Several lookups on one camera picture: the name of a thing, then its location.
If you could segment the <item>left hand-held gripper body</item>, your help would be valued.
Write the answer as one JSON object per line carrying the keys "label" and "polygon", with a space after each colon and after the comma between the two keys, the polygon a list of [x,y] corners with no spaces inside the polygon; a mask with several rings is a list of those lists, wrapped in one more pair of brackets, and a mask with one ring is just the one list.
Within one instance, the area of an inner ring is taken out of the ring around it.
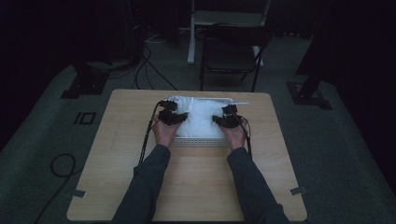
{"label": "left hand-held gripper body", "polygon": [[158,119],[166,125],[171,126],[174,119],[180,119],[176,117],[176,114],[178,114],[177,102],[173,100],[162,100],[159,102],[159,106],[161,106],[163,110],[159,112]]}

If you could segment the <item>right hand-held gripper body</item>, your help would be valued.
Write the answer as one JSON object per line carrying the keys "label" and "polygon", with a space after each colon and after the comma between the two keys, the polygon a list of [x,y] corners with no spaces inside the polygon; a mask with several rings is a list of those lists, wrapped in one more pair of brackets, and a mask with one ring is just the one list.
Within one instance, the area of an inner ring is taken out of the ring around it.
{"label": "right hand-held gripper body", "polygon": [[222,116],[219,119],[221,127],[233,129],[242,124],[248,124],[248,120],[238,115],[238,109],[235,104],[228,104],[222,108]]}

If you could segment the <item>white plastic basket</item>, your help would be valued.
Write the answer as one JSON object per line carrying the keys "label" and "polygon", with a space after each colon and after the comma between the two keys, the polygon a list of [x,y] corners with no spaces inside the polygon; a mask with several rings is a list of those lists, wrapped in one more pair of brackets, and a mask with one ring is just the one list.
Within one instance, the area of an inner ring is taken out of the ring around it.
{"label": "white plastic basket", "polygon": [[[197,97],[215,100],[225,104],[233,104],[232,98],[213,98],[213,97]],[[225,140],[224,134],[222,138],[187,138],[187,137],[176,137],[174,146],[177,147],[226,147],[227,141]]]}

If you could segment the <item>person's left hand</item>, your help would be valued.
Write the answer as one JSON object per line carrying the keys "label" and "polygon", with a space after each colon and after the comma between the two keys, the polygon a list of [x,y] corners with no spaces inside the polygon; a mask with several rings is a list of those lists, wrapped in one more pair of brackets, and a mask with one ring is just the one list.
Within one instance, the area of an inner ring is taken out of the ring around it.
{"label": "person's left hand", "polygon": [[154,116],[155,124],[152,126],[154,132],[155,141],[158,145],[170,147],[177,134],[177,130],[180,127],[179,124],[167,125],[159,120],[158,115]]}

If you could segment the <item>person's right hand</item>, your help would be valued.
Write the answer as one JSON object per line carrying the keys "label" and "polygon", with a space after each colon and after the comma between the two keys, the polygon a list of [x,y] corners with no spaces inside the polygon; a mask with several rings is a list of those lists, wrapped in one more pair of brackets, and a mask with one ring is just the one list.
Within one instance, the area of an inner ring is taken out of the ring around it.
{"label": "person's right hand", "polygon": [[241,126],[235,127],[233,129],[224,127],[220,128],[223,131],[225,139],[231,150],[235,150],[245,146],[245,142],[247,139],[247,134],[245,133],[246,127],[247,121],[245,119],[242,119]]}

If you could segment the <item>black folding chair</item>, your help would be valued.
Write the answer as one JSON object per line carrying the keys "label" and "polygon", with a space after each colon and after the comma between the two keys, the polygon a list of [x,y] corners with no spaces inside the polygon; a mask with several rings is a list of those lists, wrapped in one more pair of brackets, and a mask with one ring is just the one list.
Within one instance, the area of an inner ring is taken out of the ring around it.
{"label": "black folding chair", "polygon": [[251,92],[255,91],[262,54],[273,37],[264,25],[214,23],[205,28],[200,65],[200,90],[205,73],[254,74]]}

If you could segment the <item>black stand with base plate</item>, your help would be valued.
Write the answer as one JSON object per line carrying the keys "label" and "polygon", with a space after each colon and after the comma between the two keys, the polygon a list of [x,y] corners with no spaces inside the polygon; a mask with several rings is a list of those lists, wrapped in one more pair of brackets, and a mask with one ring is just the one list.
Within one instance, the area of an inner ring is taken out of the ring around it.
{"label": "black stand with base plate", "polygon": [[87,63],[73,63],[76,77],[62,99],[77,99],[80,95],[101,95],[109,73],[89,66]]}
{"label": "black stand with base plate", "polygon": [[327,18],[332,2],[333,0],[329,0],[320,20],[319,28],[316,30],[311,45],[297,69],[298,75],[307,75],[305,82],[287,82],[291,98],[296,105],[316,105],[322,110],[332,110],[331,104],[323,97],[318,89],[321,77],[314,73],[315,67],[318,65],[319,54],[322,52],[322,47],[319,44],[320,37],[322,36],[321,26]]}

